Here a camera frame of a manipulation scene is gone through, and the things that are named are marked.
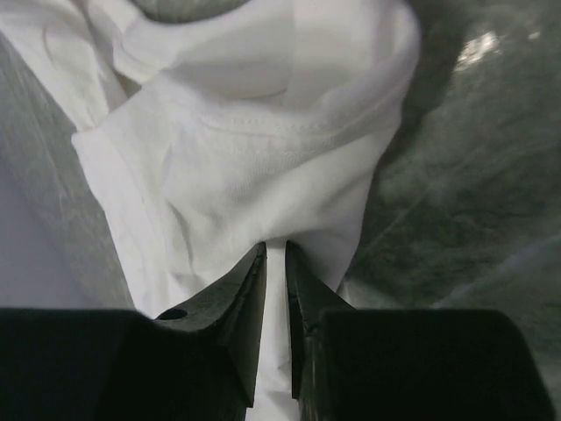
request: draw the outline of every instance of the gray fabric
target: gray fabric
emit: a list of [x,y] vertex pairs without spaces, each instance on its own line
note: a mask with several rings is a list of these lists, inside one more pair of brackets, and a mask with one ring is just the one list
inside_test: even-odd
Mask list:
[[92,307],[1,161],[0,204],[0,307]]
[[[135,1],[167,21],[242,3]],[[423,56],[373,181],[347,293],[372,308],[505,311],[561,410],[561,2],[412,4]],[[6,46],[0,69],[0,154],[83,288],[130,305],[71,124]]]
[[[1,35],[0,98],[0,157],[82,293],[95,306],[132,307],[103,211],[70,143],[75,128]],[[30,296],[37,294],[38,289],[29,290]]]

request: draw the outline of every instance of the white t-shirt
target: white t-shirt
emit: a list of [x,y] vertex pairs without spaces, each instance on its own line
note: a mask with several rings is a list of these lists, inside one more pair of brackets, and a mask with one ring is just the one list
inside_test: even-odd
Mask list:
[[[250,0],[163,25],[128,0],[3,0],[0,31],[76,125],[75,150],[139,311],[158,316],[267,243],[247,419],[297,419],[284,242],[337,288],[417,62],[410,9]],[[141,89],[131,94],[124,79]]]

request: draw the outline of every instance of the screw hole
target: screw hole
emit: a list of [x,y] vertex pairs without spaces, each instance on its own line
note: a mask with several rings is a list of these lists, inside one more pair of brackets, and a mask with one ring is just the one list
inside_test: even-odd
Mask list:
[[177,320],[187,316],[187,312],[181,309],[169,309],[158,316],[158,320]]

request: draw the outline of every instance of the white fabric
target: white fabric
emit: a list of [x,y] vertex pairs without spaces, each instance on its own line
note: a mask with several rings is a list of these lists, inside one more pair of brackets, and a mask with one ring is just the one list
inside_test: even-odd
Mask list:
[[[136,307],[157,316],[266,241],[247,419],[297,419],[284,241],[338,286],[417,61],[412,13],[399,0],[251,0],[161,25],[126,0],[83,6],[87,17],[70,0],[2,0],[0,31],[78,129]],[[140,92],[127,99],[111,67]]]

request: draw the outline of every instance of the gray surface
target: gray surface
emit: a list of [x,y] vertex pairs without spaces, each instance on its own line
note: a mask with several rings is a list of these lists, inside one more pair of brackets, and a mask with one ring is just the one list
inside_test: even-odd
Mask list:
[[0,203],[0,307],[91,307],[1,161]]
[[[81,293],[95,306],[131,307],[103,211],[70,143],[75,129],[2,35],[0,98],[0,157],[66,258]],[[28,292],[30,299],[40,294]]]
[[[183,13],[180,0],[138,3]],[[349,293],[376,308],[504,310],[561,410],[561,2],[412,3],[423,57],[373,182]],[[177,20],[208,16],[184,11]],[[0,68],[0,154],[80,284],[104,305],[129,305],[71,125],[18,57],[0,50]]]

